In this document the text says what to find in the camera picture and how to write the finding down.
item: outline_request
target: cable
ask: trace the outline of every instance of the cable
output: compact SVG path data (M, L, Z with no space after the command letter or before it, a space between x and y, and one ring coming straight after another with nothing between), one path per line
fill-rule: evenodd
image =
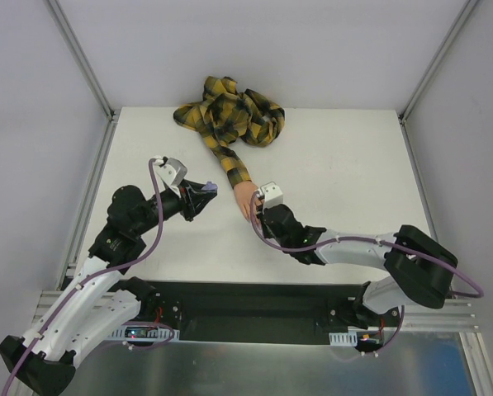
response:
M380 317L380 338L383 340L384 339L384 327L386 326L386 321L384 318L381 316Z
M163 312L164 312L164 310L162 309L162 307L158 307L158 309L156 309L156 319L154 320L155 323L160 322L160 318L162 318Z
M401 309L402 309L401 316L398 320L398 326L396 327L395 332L393 333L391 338L389 340L387 340L387 342L382 346L382 348L379 349L379 351L383 351L384 348L388 347L391 344L391 342L396 338L396 336L398 336L398 334L401 332L401 327L404 324L404 317L405 317L404 305L401 306Z
M150 246L150 248L142 254L140 257L136 258L132 262L127 262L125 264L121 264L119 266L113 266L111 268L106 268L104 270L95 272L91 274L89 277L81 281L78 285L81 287L85 286L89 281L97 278L98 276L107 274L109 272L113 271L119 271L119 270L125 270L127 268L130 268L139 262L142 262L145 260L148 256L151 255L151 253L155 250L155 248L158 246L158 243L160 239L162 238L162 232L164 231L164 207L162 206L162 198L160 196L160 191L158 187L158 181L156 180L156 176L154 175L154 169L153 169L153 164L154 161L156 161L155 158L151 158L148 162L149 165L149 173L150 173L150 179L153 182L153 188L154 188L154 194L156 195L156 206L158 208L158 232L156 233L156 238L154 239L153 244ZM63 307L70 301L70 299L73 297L78 292L77 288L71 289L71 291L64 297L64 299L61 301L61 303L55 308L54 312L46 319L45 323L42 325L42 327L39 330L39 335L42 336L48 326L51 325L51 323L54 321L55 317L59 314L59 312L63 309ZM13 367L12 372L10 373L9 377L7 378L6 384L4 385L4 389L2 390L2 396L7 396L7 392L9 392L9 389L12 386L13 379L17 375L19 369L22 367L24 364L24 361L28 357L29 353L33 350L35 347L36 343L39 341L39 338L36 337L33 339L33 341L30 343L30 345L26 348L24 353L22 354L21 358L18 360L17 364L15 367Z
M438 266L441 266L445 270L452 272L455 276L457 276L458 278L463 280L465 283L467 283L470 287L472 287L477 292L477 294L473 294L473 293L465 293L465 292L461 292L461 291L452 291L453 295L459 295L462 297L470 297L473 299L480 299L481 297L483 297L485 295L485 292L483 291L483 289L476 282L474 282L468 276L466 276L465 274L460 272L457 268L450 266L447 262L444 262L443 260L439 260L438 258L432 257L429 254L418 252L416 250L413 250L413 249L410 249L408 247L405 247L405 246L402 246L402 245L399 245L396 243L392 243L392 242L379 241L379 240L376 240L373 238L360 237L358 235L350 235L350 236L327 239L326 241L316 243L316 244L310 245L310 246L305 246L305 247L281 247L281 246L277 245L276 243L272 243L272 242L268 241L263 236L261 231L255 226L255 212L256 212L255 200L257 198L259 198L259 194L258 194L258 192L254 192L252 194L252 198L251 198L250 203L249 203L249 206L250 206L250 210L249 210L250 223L252 224L252 228L254 229L257 236L264 243L266 243L268 246L270 246L274 249L277 249L277 250L280 250L280 251L286 252L286 253L298 253L298 252L308 252L310 250L316 250L317 248L321 248L322 246L329 245L331 243L341 243L341 242L348 242L348 241L365 242L365 243L372 243L372 244L376 244L376 245L381 244L384 246L388 246L389 248L394 248L394 249L400 250L404 253L417 256L419 258L422 258L424 260L432 262L433 264L437 264Z

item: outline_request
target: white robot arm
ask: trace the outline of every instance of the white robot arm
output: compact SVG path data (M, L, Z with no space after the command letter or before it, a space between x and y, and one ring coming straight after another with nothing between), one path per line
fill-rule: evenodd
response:
M7 368L40 396L62 393L100 342L123 323L145 316L147 306L153 306L156 290L133 277L102 308L92 311L132 263L150 254L152 248L140 256L145 249L141 235L159 225L160 216L165 221L180 213L185 220L193 220L216 197L215 184L185 180L187 169L177 159L156 157L149 161L149 170L156 191L154 174L166 186L159 200L156 195L146 200L136 186L119 188L107 210L107 225L77 276L22 337L7 336L0 344Z
M259 188L257 197L262 204L251 212L257 215L262 230L254 229L273 248L307 265L347 263L389 273L383 280L363 284L352 306L337 313L348 325L367 328L377 315L407 304L440 309L449 295L453 275L465 279L456 270L457 258L414 226L403 225L395 233L382 235L349 235L303 226L283 204L282 191L273 182ZM469 296L479 297L481 293Z

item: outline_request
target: shirt sleeve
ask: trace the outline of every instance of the shirt sleeve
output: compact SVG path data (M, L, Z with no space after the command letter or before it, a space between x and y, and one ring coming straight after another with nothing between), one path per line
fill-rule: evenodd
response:
M240 158L237 157L235 151L228 148L226 143L217 141L213 134L203 135L202 139L204 140L206 146L219 160L220 165L226 172L226 176L228 177L228 181L230 182L232 188L241 182L249 182L252 180L246 166Z

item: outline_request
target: metal frame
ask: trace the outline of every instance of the metal frame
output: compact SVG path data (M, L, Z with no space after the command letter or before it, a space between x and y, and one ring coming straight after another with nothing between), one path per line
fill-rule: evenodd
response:
M159 284L169 283L172 287L179 285L177 282L150 282L154 286ZM236 287L270 287L275 285L246 285L246 284L199 284L206 285L212 289L222 287L229 290L236 289ZM301 287L301 288L316 288L317 285L281 285L282 287ZM333 287L346 287L353 286L333 286ZM51 305L61 296L62 291L43 291L40 295L39 303L35 311L35 317L33 322L36 323L40 320L50 309ZM109 302L114 293L105 293L93 307L93 310L100 309L104 304ZM395 327L390 323L389 329ZM362 331L360 328L349 327L349 331ZM474 307L471 302L461 299L448 299L444 307L441 309L427 309L419 305L408 305L405 307L404 325L401 328L402 332L456 332L461 334L467 334L468 336L479 334L480 328L477 322L477 317L474 314Z
M428 87L429 83L431 83L433 77L438 71L439 66L443 63L446 55L452 48L453 43L459 37L467 22L470 21L472 13L477 9L477 6L479 6L482 1L483 0L467 0L467 2L465 2L462 10L459 12L459 15L457 15L457 18L453 22L452 27L450 27L450 30L444 37L443 43L439 46L434 57L431 59L431 62L429 62L429 66L424 71L424 74L422 75L419 84L417 84L417 88L408 100L405 109L401 112L402 124L405 123L405 121L413 112L413 109L419 102L420 97Z
M97 80L97 77L93 72L92 67L90 66L90 63L88 62L87 57L83 52L83 49L79 44L78 39L74 34L73 29L69 24L69 21L65 16L58 0L43 1L50 12L50 15L54 18L55 24L59 28L59 31L69 47L69 51L81 70L83 77L87 81L88 86L91 88L93 95L108 119L108 126L94 161L91 175L88 178L85 196L79 208L78 219L75 227L73 228L73 234L69 243L68 251L65 254L65 268L59 279L59 285L62 285L65 278L73 276L75 262L83 242L86 225L89 220L99 181L101 179L102 170L104 168L105 161L107 160L108 150L116 128L117 114L111 108L111 105L107 100L107 97L102 90L102 87ZM417 182L417 187L419 188L420 197L423 203L424 212L433 238L437 238L434 222L431 218L431 212L429 210L428 201L424 191L424 183L417 166L413 149L410 145L409 133L405 129L405 123L418 104L422 94L433 80L434 75L437 73L439 67L446 58L446 55L452 48L453 43L460 36L463 28L470 20L473 12L478 8L481 1L482 0L467 0L465 2L462 10L446 34L443 43L439 46L438 51L432 58L427 69L424 71L417 88L411 95L399 118L402 134L405 139L406 149L410 157L413 172L415 174L415 180ZM42 293L36 310L34 322L38 320L42 314L44 314L51 304L53 304L59 294L60 292L58 291L46 291ZM97 307L101 306L102 302L104 303L110 298L111 294L106 294L103 296ZM409 307L406 310L405 326L402 330L411 332L460 332L460 338L462 340L467 365L470 370L472 382L477 394L480 396L493 395L493 369L486 354L482 335L479 332L479 326L476 324L476 317L473 313L472 305L465 301L455 300L453 302L448 301L445 307L439 311L428 310L428 312L425 312L424 309L420 311L421 309L421 307ZM22 383L20 383L18 387L15 387L15 389L17 390L15 394L20 396L32 395L32 392L27 387L22 386Z
M63 8L60 6L58 0L43 0L46 8L50 12L50 15L54 18L55 25L59 29L61 36L64 39L64 42L69 48L70 53L75 60L75 63L78 65L79 70L83 74L84 79L86 80L92 94L97 100L99 106L101 106L105 116L108 120L110 120L114 116L114 109L110 105L107 97L105 96L105 92L101 88L99 81L97 80L96 74L92 70L90 63L86 55L83 52L83 48L79 44L79 41L73 32L72 26L70 25L68 18L64 14Z
M83 197L83 201L78 209L78 217L73 227L71 239L69 241L68 248L64 254L63 269L59 276L59 282L57 288L60 288L65 278L73 277L75 267L77 265L78 255L83 245L84 234L87 229L88 221L90 220L90 214L92 213L92 207L96 200L97 189L99 188L99 182L107 162L108 152L111 147L114 133L116 132L118 113L116 112L112 119L108 121L107 127L103 134L102 142L97 151L92 171L87 180L87 187Z

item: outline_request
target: yellow plaid shirt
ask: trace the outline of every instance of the yellow plaid shirt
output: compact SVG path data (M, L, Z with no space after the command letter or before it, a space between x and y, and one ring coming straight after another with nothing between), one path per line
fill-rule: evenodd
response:
M200 133L232 187L252 179L228 146L241 138L248 144L264 147L279 136L285 125L285 111L277 103L250 89L238 93L236 85L229 77L208 77L202 101L181 106L173 114L179 125Z

